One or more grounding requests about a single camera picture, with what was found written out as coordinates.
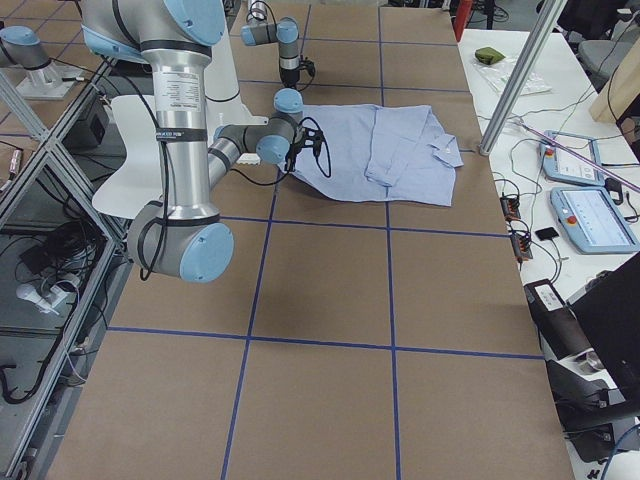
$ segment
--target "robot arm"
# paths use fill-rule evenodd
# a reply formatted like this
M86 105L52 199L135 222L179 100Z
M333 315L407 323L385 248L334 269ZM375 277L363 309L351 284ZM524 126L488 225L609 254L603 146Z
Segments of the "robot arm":
M26 70L40 70L50 63L40 39L30 28L14 26L0 30L0 67L21 65Z
M267 4L263 0L247 0L247 25L242 27L242 41L247 46L278 42L280 80L286 88L296 88L300 71L306 70L311 78L316 70L313 62L300 57L298 24L293 18L281 18L269 23Z
M129 253L149 272L214 280L229 264L234 242L210 191L242 153L271 163L286 158L303 137L300 94L281 91L266 125L224 127L209 148L203 76L225 29L220 0L85 0L84 11L91 50L148 62L153 71L164 195L134 219Z

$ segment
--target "light blue shirt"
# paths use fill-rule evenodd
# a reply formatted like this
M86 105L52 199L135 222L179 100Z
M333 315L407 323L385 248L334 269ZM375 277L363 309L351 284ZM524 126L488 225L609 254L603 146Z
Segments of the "light blue shirt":
M300 153L293 174L322 194L351 202L411 200L451 206L455 167L462 158L455 137L445 133L431 107L307 105L304 116L314 118L324 131L333 174L322 175L310 149ZM326 160L323 152L325 171Z

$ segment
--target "brown cardboard surface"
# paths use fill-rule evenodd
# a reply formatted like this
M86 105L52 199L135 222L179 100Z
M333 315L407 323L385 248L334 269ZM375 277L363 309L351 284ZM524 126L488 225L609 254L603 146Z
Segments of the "brown cardboard surface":
M48 480L211 478L244 342L109 333Z
M391 242L398 345L540 355L509 239L392 232Z
M223 220L232 229L235 252L217 281L192 284L165 275L146 283L132 270L112 325L199 332L247 333L266 225Z
M507 233L504 216L491 178L487 157L463 153L464 166L456 169L451 207L393 202L389 205L393 227L449 231Z
M399 352L398 400L403 480L574 478L541 360Z
M411 14L397 8L381 8L383 42L434 43L455 45L449 12L419 8Z
M384 203L338 202L296 178L287 178L280 184L273 218L312 223L386 225Z
M274 165L235 165L249 178L260 183L275 181ZM211 199L226 217L269 218L274 187L252 185L237 172L227 174L213 189Z
M384 100L387 107L431 105L438 121L447 133L456 136L461 149L476 151L482 140L470 93L385 89Z
M27 0L20 8L8 13L11 13L14 18L47 19L60 7L62 7L62 2L56 0Z
M382 45L385 87L469 91L457 46Z
M380 86L380 45L377 43L307 40L303 54L316 63L314 83Z
M389 352L254 343L229 480L395 478Z
M47 20L37 33L43 42L70 43L80 33L80 21Z
M273 225L254 333L389 343L384 231Z
M378 41L378 9L374 7L314 5L307 38Z
M0 16L7 17L11 12L17 9L21 3L22 0L3 0L3 2L0 3Z

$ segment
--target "power strip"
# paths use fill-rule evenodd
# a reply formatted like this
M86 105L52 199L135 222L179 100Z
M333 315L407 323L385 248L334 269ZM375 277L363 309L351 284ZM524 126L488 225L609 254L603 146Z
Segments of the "power strip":
M512 220L520 220L522 217L520 216L520 202L515 198L509 197L500 197L500 206L502 207L502 213L504 215L504 219L507 222Z
M533 254L531 253L530 242L527 241L527 238L519 232L511 232L509 235L511 239L511 246L513 247L513 253L516 256L516 260L518 263L526 262L527 260L533 259Z

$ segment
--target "black chair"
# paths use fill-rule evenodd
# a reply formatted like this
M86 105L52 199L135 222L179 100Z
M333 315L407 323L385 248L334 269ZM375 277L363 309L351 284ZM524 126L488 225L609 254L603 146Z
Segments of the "black chair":
M628 0L569 0L565 5L558 25L567 32L576 32L585 40L610 39L613 27L618 22L618 9L624 8ZM539 13L544 0L536 8Z

